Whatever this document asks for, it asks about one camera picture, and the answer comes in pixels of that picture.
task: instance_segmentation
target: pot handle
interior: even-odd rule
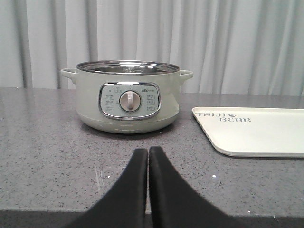
[[[189,70],[180,70],[180,86],[188,79],[193,78],[193,72]]]
[[[62,69],[60,72],[61,72],[62,76],[71,79],[72,82],[76,85],[77,75],[78,75],[76,68],[65,68],[65,69]]]

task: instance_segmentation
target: white tray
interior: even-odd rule
[[[304,109],[195,107],[219,152],[247,157],[304,157]]]

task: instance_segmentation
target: control panel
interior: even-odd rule
[[[100,89],[98,105],[100,111],[111,119],[151,118],[160,109],[159,88],[155,83],[105,83]]]

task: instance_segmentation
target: gray countertop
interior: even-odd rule
[[[304,227],[304,160],[225,156],[191,114],[196,106],[303,109],[304,97],[181,94],[173,124],[137,135],[88,127],[75,98],[75,90],[0,88],[1,228],[62,225],[110,189],[135,148],[151,146],[201,196],[251,227]]]

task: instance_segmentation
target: control knob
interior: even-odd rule
[[[126,91],[121,95],[119,104],[126,112],[134,112],[141,105],[141,98],[138,93],[132,90]]]

